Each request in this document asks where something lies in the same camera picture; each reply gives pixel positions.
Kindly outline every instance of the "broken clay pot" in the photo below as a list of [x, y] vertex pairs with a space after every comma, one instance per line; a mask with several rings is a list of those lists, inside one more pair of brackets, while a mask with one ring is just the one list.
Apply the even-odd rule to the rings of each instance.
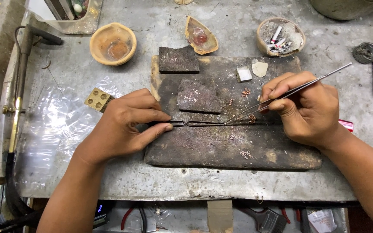
[[218, 40], [214, 34], [191, 16], [186, 19], [185, 36], [197, 54], [204, 55], [218, 49]]
[[133, 57], [136, 45], [136, 36], [131, 29], [119, 23], [111, 23], [92, 35], [90, 53], [101, 64], [119, 66]]
[[[285, 53], [273, 53], [266, 44], [266, 42], [270, 42], [278, 26], [282, 26], [283, 28], [279, 34], [279, 37], [277, 38], [277, 41], [280, 40], [279, 38], [286, 38], [285, 42], [291, 42], [289, 51]], [[257, 28], [256, 40], [257, 47], [262, 54], [271, 57], [290, 56], [302, 50], [306, 44], [306, 36], [302, 29], [300, 29], [297, 24], [293, 23], [292, 21], [280, 17], [264, 20]]]

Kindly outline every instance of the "metal table surface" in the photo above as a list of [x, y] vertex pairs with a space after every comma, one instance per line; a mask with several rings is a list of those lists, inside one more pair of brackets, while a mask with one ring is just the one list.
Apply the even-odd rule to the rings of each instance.
[[[61, 35], [65, 44], [57, 49], [37, 47], [29, 61], [34, 77], [31, 95], [36, 99], [42, 86], [53, 78], [41, 70], [51, 60], [50, 70], [60, 87], [86, 93], [103, 77], [110, 77], [122, 94], [150, 86], [150, 58], [160, 46], [187, 45], [186, 16], [206, 25], [218, 38], [220, 48], [210, 56], [261, 56], [256, 47], [258, 24], [269, 17], [285, 17], [304, 30], [307, 43], [296, 54], [302, 68], [320, 76], [354, 62], [343, 73], [324, 82], [339, 90], [340, 118], [355, 123], [354, 134], [373, 146], [373, 94], [371, 66], [361, 65], [351, 55], [354, 46], [373, 42], [373, 13], [360, 19], [338, 22], [316, 12], [308, 0], [195, 0], [181, 6], [173, 0], [104, 0], [99, 27], [119, 22], [131, 28], [138, 40], [133, 58], [122, 66], [96, 62], [89, 51], [90, 36]], [[49, 197], [63, 176], [68, 162], [55, 157], [56, 169], [39, 188], [33, 174], [24, 174], [19, 184], [24, 197]], [[327, 159], [319, 170], [272, 172], [210, 168], [153, 167], [143, 162], [143, 153], [109, 162], [100, 198], [115, 200], [187, 200], [194, 198], [250, 198], [284, 201], [355, 200], [343, 175]]]

